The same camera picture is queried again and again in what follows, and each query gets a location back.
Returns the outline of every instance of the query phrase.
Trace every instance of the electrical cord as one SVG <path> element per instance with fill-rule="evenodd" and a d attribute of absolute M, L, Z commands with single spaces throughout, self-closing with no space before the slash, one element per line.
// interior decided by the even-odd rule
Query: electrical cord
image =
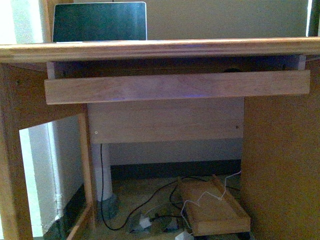
<path fill-rule="evenodd" d="M 202 182 L 207 182 L 206 180 L 203 180 L 203 179 L 198 178 L 198 177 L 195 177 L 195 176 L 188 176 L 187 178 L 189 178 L 189 179 L 196 179 L 196 180 L 199 180 L 199 181 L 202 181 Z M 176 209 L 179 209 L 179 210 L 181 211 L 182 208 L 177 206 L 177 204 L 180 204 L 180 202 L 179 202 L 179 203 L 178 203 L 178 202 L 173 202 L 173 200 L 172 200 L 172 197 L 173 197 L 175 191 L 177 190 L 177 187 L 178 187 L 178 184 L 177 184 L 177 185 L 174 187 L 174 189 L 172 190 L 172 192 L 171 192 L 171 194 L 170 194 L 170 196 L 169 196 L 169 201 L 170 201 L 170 203 L 172 204 L 172 206 L 174 206 Z"/>
<path fill-rule="evenodd" d="M 224 192 L 223 192 L 223 194 L 222 194 L 221 196 L 216 196 L 216 195 L 214 195 L 214 194 L 212 194 L 212 193 L 210 193 L 210 192 L 208 192 L 208 191 L 205 191 L 205 192 L 203 192 L 203 193 L 201 194 L 201 196 L 198 198 L 198 200 L 197 200 L 196 202 L 191 201 L 191 200 L 186 200 L 186 201 L 184 202 L 183 207 L 182 207 L 181 212 L 180 212 L 180 215 L 182 216 L 183 220 L 185 221 L 185 223 L 186 223 L 186 225 L 187 225 L 187 227 L 188 227 L 189 229 L 192 229 L 192 228 L 190 227 L 187 219 L 184 217 L 184 209 L 185 209 L 185 207 L 186 207 L 186 204 L 187 204 L 187 203 L 192 203 L 192 204 L 200 207 L 199 201 L 200 201 L 200 199 L 201 199 L 205 194 L 208 194 L 208 195 L 210 195 L 210 196 L 212 196 L 212 197 L 214 197 L 214 198 L 222 201 L 222 199 L 224 198 L 224 196 L 225 196 L 225 194 L 226 194 L 226 192 L 227 192 L 227 179 L 228 179 L 228 178 L 231 178 L 231 177 L 233 177 L 233 176 L 235 176 L 235 175 L 238 175 L 238 174 L 241 174 L 241 171 L 239 171 L 239 172 L 237 172 L 237 173 L 234 173 L 234 174 L 232 174 L 232 175 L 230 175 L 230 176 L 226 176 L 226 177 L 224 178 Z"/>
<path fill-rule="evenodd" d="M 162 190 L 162 189 L 164 189 L 165 187 L 167 187 L 167 186 L 169 186 L 169 185 L 172 185 L 172 184 L 174 184 L 174 183 L 177 182 L 177 180 L 175 180 L 175 181 L 173 181 L 173 182 L 170 182 L 170 183 L 168 183 L 168 184 L 166 184 L 166 185 L 158 188 L 158 189 L 152 194 L 152 196 L 151 196 L 147 201 L 145 201 L 144 203 L 140 204 L 139 206 L 137 206 L 134 210 L 132 210 L 132 211 L 129 213 L 128 217 L 125 219 L 125 222 L 124 222 L 124 224 L 123 224 L 122 226 L 117 227 L 117 228 L 113 228 L 113 227 L 110 227 L 110 226 L 107 224 L 106 219 L 105 219 L 105 216 L 104 216 L 104 211 L 103 211 L 104 178 L 105 178 L 105 176 L 104 176 L 104 163 L 103 163 L 103 156 L 102 156 L 102 143 L 100 144 L 100 160 L 101 160 L 101 178 L 102 178 L 101 208 L 100 208 L 100 211 L 101 211 L 101 217 L 102 217 L 102 221 L 103 221 L 104 225 L 105 225 L 109 230 L 111 230 L 111 231 L 119 231 L 119 230 L 123 229 L 123 228 L 126 226 L 126 224 L 128 223 L 129 218 L 131 217 L 131 215 L 132 215 L 135 211 L 137 211 L 137 210 L 140 209 L 142 206 L 144 206 L 144 205 L 146 205 L 148 202 L 150 202 L 150 200 L 151 200 L 160 190 Z M 203 180 L 203 179 L 201 179 L 201 178 L 194 177 L 194 176 L 185 176 L 185 177 L 183 177 L 182 179 L 195 179 L 195 180 L 207 182 L 206 180 Z M 171 192 L 171 195 L 170 195 L 171 200 L 172 200 L 172 195 L 173 195 L 173 193 L 175 192 L 175 190 L 177 189 L 177 187 L 178 187 L 178 185 L 176 185 L 175 188 L 173 189 L 173 191 Z M 172 217 L 172 218 L 179 218 L 179 217 L 181 217 L 181 218 L 184 218 L 184 216 L 183 216 L 182 214 L 181 214 L 181 216 L 164 215 L 164 216 L 158 216 L 158 217 L 159 217 L 159 218 L 164 218 L 164 217 Z"/>
<path fill-rule="evenodd" d="M 113 227 L 108 226 L 108 224 L 106 223 L 106 220 L 105 220 L 105 217 L 104 217 L 104 211 L 103 211 L 103 197 L 104 197 L 104 163 L 103 163 L 103 157 L 102 157 L 102 144 L 100 144 L 100 160 L 101 160 L 101 168 L 102 168 L 102 191 L 101 191 L 101 208 L 100 208 L 100 210 L 101 210 L 101 217 L 102 217 L 102 221 L 103 221 L 104 225 L 105 225 L 109 230 L 111 230 L 111 231 L 119 231 L 119 230 L 123 229 L 123 228 L 126 226 L 129 218 L 131 217 L 131 215 L 132 215 L 135 211 L 137 211 L 139 208 L 141 208 L 142 206 L 144 206 L 145 204 L 147 204 L 148 202 L 150 202 L 150 200 L 151 200 L 160 190 L 162 190 L 162 189 L 164 189 L 165 187 L 167 187 L 167 186 L 169 186 L 169 185 L 174 184 L 174 183 L 177 182 L 177 180 L 176 180 L 176 181 L 170 182 L 170 183 L 168 183 L 168 184 L 166 184 L 166 185 L 158 188 L 158 189 L 152 194 L 152 196 L 151 196 L 147 201 L 145 201 L 144 203 L 142 203 L 141 205 L 139 205 L 138 207 L 136 207 L 134 210 L 132 210 L 132 211 L 129 213 L 128 217 L 125 219 L 125 222 L 124 222 L 124 224 L 123 224 L 122 226 L 117 227 L 117 228 L 113 228 Z"/>
<path fill-rule="evenodd" d="M 233 189 L 233 190 L 236 190 L 236 191 L 240 191 L 239 188 L 236 188 L 236 187 L 233 187 L 233 186 L 226 186 L 226 187 L 229 188 L 229 189 Z"/>

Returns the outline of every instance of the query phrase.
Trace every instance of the wooden panel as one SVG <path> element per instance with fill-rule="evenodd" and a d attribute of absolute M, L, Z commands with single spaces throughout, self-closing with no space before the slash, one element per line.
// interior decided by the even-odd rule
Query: wooden panel
<path fill-rule="evenodd" d="M 223 184 L 214 176 L 213 181 L 180 182 L 179 188 L 183 201 L 197 202 L 204 192 L 217 197 L 224 192 Z M 209 194 L 203 195 L 199 206 L 187 203 L 186 212 L 195 236 L 242 233 L 250 231 L 250 218 L 227 192 L 226 197 L 218 200 Z"/>
<path fill-rule="evenodd" d="M 0 63 L 320 54 L 320 37 L 0 45 Z"/>
<path fill-rule="evenodd" d="M 0 215 L 6 240 L 32 240 L 15 85 L 0 64 Z"/>
<path fill-rule="evenodd" d="M 86 226 L 91 223 L 92 216 L 93 216 L 93 206 L 89 205 L 84 209 L 79 220 L 76 222 L 75 226 L 71 230 L 66 240 L 83 239 L 82 237 L 83 237 L 84 230 L 86 229 Z"/>
<path fill-rule="evenodd" d="M 7 81 L 12 84 L 12 103 L 17 111 L 19 129 L 77 115 L 81 105 L 49 106 L 45 99 L 44 80 L 47 73 L 26 68 L 4 65 Z"/>
<path fill-rule="evenodd" d="M 242 138 L 243 98 L 89 104 L 92 143 Z"/>
<path fill-rule="evenodd" d="M 309 71 L 232 72 L 45 81 L 48 104 L 308 94 Z"/>
<path fill-rule="evenodd" d="M 245 98 L 241 198 L 264 240 L 320 236 L 320 61 L 310 94 Z"/>
<path fill-rule="evenodd" d="M 83 107 L 83 113 L 78 115 L 82 171 L 84 178 L 84 191 L 87 206 L 91 206 L 91 216 L 89 217 L 90 226 L 95 228 L 97 217 L 97 198 L 96 198 L 96 181 L 94 176 L 94 167 L 91 154 L 91 145 L 89 137 L 88 111 L 87 106 Z"/>

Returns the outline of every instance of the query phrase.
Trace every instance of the power adapter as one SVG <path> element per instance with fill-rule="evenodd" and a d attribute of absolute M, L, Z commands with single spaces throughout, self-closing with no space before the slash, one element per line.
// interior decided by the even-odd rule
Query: power adapter
<path fill-rule="evenodd" d="M 186 231 L 180 233 L 174 240 L 195 240 L 195 238 Z"/>

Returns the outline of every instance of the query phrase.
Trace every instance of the laptop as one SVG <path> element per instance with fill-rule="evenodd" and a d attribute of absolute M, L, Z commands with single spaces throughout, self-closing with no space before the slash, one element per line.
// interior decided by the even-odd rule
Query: laptop
<path fill-rule="evenodd" d="M 57 4 L 53 42 L 147 40 L 145 2 Z"/>

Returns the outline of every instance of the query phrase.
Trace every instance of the wooden drawer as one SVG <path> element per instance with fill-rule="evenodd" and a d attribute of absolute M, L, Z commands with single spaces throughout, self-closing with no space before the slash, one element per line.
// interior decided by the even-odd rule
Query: wooden drawer
<path fill-rule="evenodd" d="M 45 81 L 47 104 L 299 95 L 309 70 L 63 78 Z"/>

